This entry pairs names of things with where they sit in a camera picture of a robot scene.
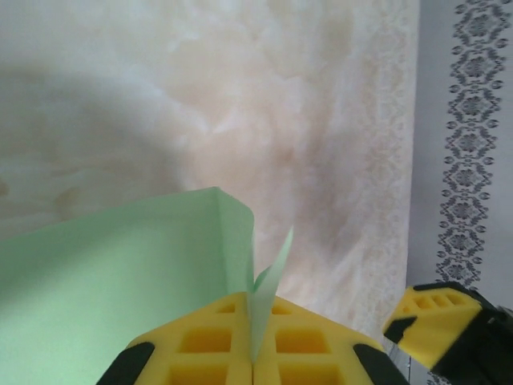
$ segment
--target yellow plastic block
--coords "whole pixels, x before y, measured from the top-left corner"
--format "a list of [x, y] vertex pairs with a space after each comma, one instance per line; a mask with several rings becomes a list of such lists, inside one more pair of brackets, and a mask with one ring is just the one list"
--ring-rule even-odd
[[123, 353], [141, 359], [150, 347], [149, 359], [122, 353], [103, 383], [121, 375], [131, 385], [374, 385], [376, 370], [393, 366], [373, 339], [278, 297], [253, 365], [250, 335], [246, 293], [233, 294], [136, 338]]
[[371, 385], [353, 346], [382, 351], [373, 339], [276, 298], [253, 385]]
[[452, 288], [406, 289], [383, 334], [432, 369], [481, 311], [479, 301]]
[[229, 295], [143, 334], [155, 350], [135, 385], [251, 384], [246, 293]]

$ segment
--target green paper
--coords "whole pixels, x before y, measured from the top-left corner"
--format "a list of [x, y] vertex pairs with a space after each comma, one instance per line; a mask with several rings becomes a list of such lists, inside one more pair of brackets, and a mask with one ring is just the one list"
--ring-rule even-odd
[[252, 230], [208, 188], [0, 243], [0, 382], [91, 385], [136, 336], [250, 292]]
[[251, 360], [255, 362], [264, 338], [265, 328], [271, 315], [274, 298], [292, 245], [293, 230], [290, 229], [276, 261], [256, 278], [250, 296], [251, 306]]

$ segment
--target marble wall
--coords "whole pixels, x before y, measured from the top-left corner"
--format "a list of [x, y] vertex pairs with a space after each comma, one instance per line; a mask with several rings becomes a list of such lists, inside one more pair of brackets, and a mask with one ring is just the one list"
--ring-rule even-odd
[[280, 295], [378, 337], [402, 295], [418, 0], [17, 0], [0, 237], [218, 185], [290, 225]]

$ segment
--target square hole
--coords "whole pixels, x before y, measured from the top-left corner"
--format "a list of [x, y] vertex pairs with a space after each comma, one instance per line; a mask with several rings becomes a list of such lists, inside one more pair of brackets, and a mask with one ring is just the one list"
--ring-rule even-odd
[[433, 306], [427, 297], [420, 297], [415, 299], [415, 303], [420, 309], [432, 309]]
[[291, 314], [290, 311], [288, 309], [285, 309], [284, 307], [282, 306], [273, 306], [273, 309], [271, 310], [271, 313], [272, 314], [276, 314], [276, 315], [287, 315], [287, 314]]
[[225, 385], [227, 365], [183, 365], [172, 367], [169, 385]]
[[452, 303], [453, 305], [464, 305], [465, 301], [463, 301], [463, 298], [461, 298], [457, 294], [448, 294], [447, 299]]
[[448, 307], [449, 306], [449, 302], [447, 302], [441, 295], [434, 295], [433, 301], [439, 307]]
[[232, 347], [232, 331], [229, 328], [197, 327], [184, 336], [180, 353], [228, 352]]
[[235, 304], [230, 303], [229, 305], [226, 305], [224, 307], [221, 307], [217, 313], [235, 313]]
[[275, 337], [277, 353], [329, 353], [324, 335], [317, 329], [282, 329]]
[[344, 385], [335, 365], [281, 364], [281, 385]]

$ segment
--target gray patterned fabric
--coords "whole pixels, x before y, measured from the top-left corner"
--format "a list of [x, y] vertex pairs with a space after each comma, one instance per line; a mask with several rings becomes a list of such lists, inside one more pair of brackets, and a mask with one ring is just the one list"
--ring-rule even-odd
[[[509, 307], [511, 12], [511, 0], [421, 3], [408, 261], [409, 284], [458, 281]], [[410, 381], [447, 383], [415, 362]]]

